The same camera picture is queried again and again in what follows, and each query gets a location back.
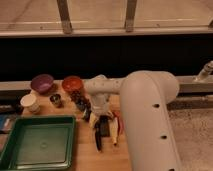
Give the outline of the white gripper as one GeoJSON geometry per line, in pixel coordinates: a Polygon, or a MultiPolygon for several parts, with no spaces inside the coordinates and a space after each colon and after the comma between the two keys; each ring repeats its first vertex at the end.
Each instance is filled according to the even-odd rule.
{"type": "Polygon", "coordinates": [[[109,112],[109,94],[95,94],[91,96],[92,112],[96,116],[107,115],[109,112]]]}

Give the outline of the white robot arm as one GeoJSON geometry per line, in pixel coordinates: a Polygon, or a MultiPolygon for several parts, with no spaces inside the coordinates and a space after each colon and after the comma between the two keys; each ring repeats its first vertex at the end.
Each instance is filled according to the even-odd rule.
{"type": "Polygon", "coordinates": [[[167,104],[179,93],[177,78],[165,71],[136,71],[124,78],[96,76],[84,83],[96,114],[103,94],[120,99],[132,171],[181,171],[167,104]]]}

